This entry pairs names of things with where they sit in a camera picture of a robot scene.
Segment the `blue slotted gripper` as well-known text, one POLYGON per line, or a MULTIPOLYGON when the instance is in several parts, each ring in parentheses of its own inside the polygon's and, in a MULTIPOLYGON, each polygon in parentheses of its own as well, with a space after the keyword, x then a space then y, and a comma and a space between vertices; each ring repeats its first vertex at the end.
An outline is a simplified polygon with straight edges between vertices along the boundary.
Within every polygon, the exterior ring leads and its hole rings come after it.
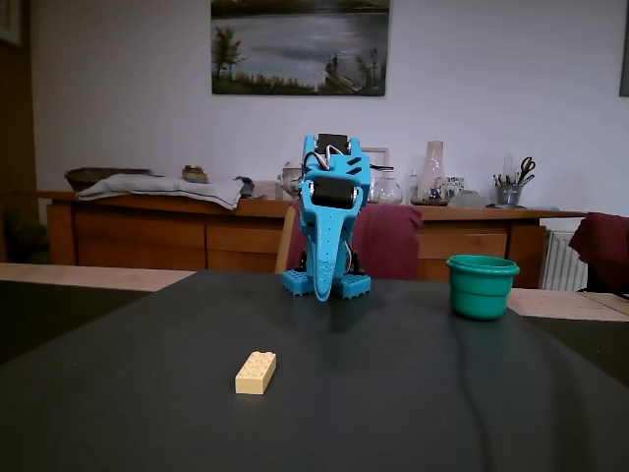
POLYGON ((302 160, 301 230, 306 271, 320 301, 365 293, 365 275, 353 265, 349 240, 370 191, 370 158, 345 135, 306 135, 302 160))

